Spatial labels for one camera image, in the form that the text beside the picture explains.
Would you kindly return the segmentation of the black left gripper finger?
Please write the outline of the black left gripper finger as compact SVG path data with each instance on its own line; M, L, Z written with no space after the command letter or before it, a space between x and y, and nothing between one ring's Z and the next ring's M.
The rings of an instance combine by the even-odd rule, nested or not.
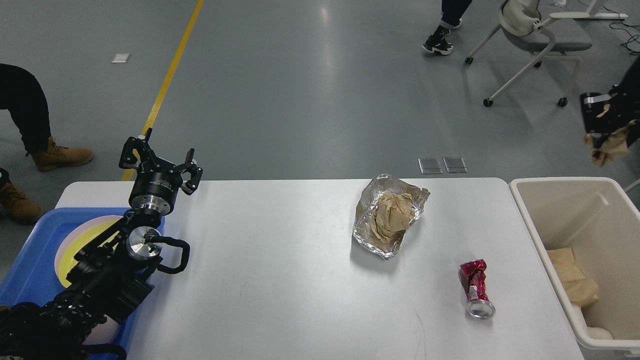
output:
M181 180L180 189L188 196L197 191L204 172L194 159L194 155L195 149L190 148L186 153L184 162L173 167L173 174Z
M131 170L132 175L160 173L160 160L155 155L149 141L153 134L153 128L149 127L144 134L137 137L130 136L123 144L119 155L118 167L123 170Z

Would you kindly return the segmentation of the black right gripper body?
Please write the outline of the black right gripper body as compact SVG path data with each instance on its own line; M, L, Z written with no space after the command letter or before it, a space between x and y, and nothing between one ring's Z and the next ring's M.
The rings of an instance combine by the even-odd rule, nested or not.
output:
M608 121L608 132L614 133L625 126L630 125L634 133L639 132L639 102L640 102L640 59L635 61L628 68L620 82L610 91L609 101L610 111L613 117Z

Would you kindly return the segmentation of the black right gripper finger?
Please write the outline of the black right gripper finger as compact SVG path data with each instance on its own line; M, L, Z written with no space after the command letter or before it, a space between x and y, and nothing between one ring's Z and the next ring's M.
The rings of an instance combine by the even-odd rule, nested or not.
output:
M614 95L585 92L579 96L580 111L585 133L612 133L618 129L618 116L608 105Z

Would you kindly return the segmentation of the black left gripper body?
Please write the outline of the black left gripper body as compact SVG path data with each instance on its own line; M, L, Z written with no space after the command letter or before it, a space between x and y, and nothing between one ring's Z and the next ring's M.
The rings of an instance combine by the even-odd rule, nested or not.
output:
M171 172L138 172L128 203L131 208L148 208L161 216L173 212L183 178Z

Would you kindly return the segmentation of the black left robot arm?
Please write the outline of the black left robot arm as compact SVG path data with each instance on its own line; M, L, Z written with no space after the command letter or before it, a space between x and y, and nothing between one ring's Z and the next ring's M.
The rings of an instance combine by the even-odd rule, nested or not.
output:
M190 244L161 235L158 228L171 214L179 191L197 191L203 170L194 148L174 164L149 145L148 128L129 137L119 158L121 169L136 173L130 208L114 224L74 254L66 275L70 285L46 305L23 301L1 312L1 355L16 360L87 360L92 354L128 357L119 344L86 344L96 326L108 319L120 324L153 291L155 271L174 275L186 269Z

